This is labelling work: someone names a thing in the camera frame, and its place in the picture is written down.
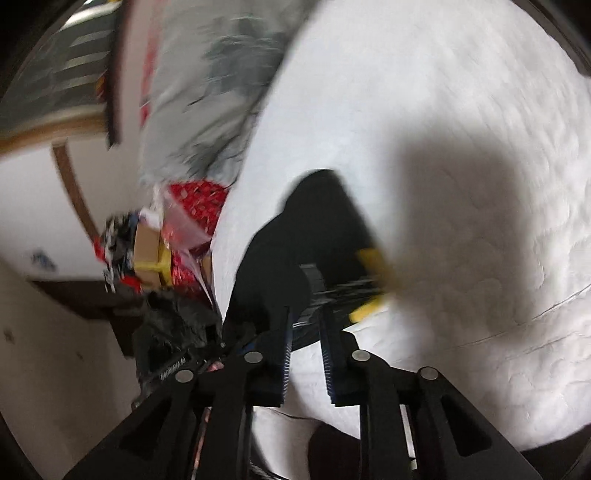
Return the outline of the black pants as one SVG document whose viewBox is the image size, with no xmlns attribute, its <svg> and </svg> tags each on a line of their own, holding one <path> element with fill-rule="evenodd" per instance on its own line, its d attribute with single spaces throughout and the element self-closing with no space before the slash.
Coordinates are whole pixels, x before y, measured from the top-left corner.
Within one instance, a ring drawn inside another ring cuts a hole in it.
<svg viewBox="0 0 591 480">
<path fill-rule="evenodd" d="M 280 214 L 253 236 L 238 266 L 222 327 L 226 350 L 276 330 L 288 313 L 301 316 L 311 304 L 304 265 L 318 268 L 338 302 L 339 327 L 348 326 L 349 312 L 382 292 L 359 256 L 374 245 L 339 176 L 332 170 L 305 176 Z"/>
</svg>

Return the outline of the brown cardboard box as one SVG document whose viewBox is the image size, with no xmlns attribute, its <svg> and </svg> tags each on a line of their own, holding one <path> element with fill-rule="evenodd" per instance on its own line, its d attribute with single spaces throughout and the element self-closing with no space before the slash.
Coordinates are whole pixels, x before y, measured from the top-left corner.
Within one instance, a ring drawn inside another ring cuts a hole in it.
<svg viewBox="0 0 591 480">
<path fill-rule="evenodd" d="M 172 286 L 171 251 L 160 233 L 138 224 L 133 246 L 133 271 L 143 288 L 158 290 Z"/>
</svg>

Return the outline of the pile of clothes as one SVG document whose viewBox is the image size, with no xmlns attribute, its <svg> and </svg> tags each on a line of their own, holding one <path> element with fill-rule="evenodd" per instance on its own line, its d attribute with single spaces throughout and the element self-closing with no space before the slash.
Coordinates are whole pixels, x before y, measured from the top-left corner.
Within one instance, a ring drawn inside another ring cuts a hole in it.
<svg viewBox="0 0 591 480">
<path fill-rule="evenodd" d="M 125 286 L 140 294 L 142 283 L 134 270 L 134 242 L 139 225 L 139 212 L 131 211 L 111 215 L 103 232 L 94 239 L 95 257 L 105 266 L 103 278 L 106 289 L 115 293 Z"/>
</svg>

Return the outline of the red patterned quilt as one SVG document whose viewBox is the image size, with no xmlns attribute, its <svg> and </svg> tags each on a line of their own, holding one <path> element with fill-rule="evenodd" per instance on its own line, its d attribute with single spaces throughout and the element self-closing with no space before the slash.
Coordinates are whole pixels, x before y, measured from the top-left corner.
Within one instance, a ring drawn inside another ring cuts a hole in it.
<svg viewBox="0 0 591 480">
<path fill-rule="evenodd" d="M 159 189 L 172 286 L 191 298 L 213 300 L 211 242 L 227 197 L 228 188 L 207 180 Z"/>
</svg>

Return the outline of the white quilted bedspread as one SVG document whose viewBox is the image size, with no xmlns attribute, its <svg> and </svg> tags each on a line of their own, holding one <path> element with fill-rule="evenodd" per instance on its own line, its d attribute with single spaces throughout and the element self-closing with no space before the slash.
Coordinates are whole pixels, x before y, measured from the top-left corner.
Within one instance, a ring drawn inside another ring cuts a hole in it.
<svg viewBox="0 0 591 480">
<path fill-rule="evenodd" d="M 240 260 L 330 169 L 390 270 L 356 326 L 433 365 L 519 450 L 566 469 L 590 426 L 590 81 L 512 1 L 322 1 L 266 99 L 214 241 L 230 337 L 267 324 L 238 289 L 294 282 Z"/>
</svg>

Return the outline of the window with bars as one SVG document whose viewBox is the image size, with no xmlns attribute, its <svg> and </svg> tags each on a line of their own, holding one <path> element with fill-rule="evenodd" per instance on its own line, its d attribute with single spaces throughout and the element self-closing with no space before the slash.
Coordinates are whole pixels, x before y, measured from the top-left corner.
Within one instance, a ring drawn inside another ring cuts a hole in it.
<svg viewBox="0 0 591 480">
<path fill-rule="evenodd" d="M 25 62 L 1 100 L 1 136 L 102 114 L 119 1 L 86 1 Z"/>
</svg>

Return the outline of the grey floral pillow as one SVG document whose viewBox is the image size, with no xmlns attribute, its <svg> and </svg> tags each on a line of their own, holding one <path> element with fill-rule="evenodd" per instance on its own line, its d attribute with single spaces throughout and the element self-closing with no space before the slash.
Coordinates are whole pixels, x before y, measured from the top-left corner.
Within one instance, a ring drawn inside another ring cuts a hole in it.
<svg viewBox="0 0 591 480">
<path fill-rule="evenodd" d="M 266 93 L 316 5 L 164 3 L 140 141 L 142 183 L 235 183 Z"/>
</svg>

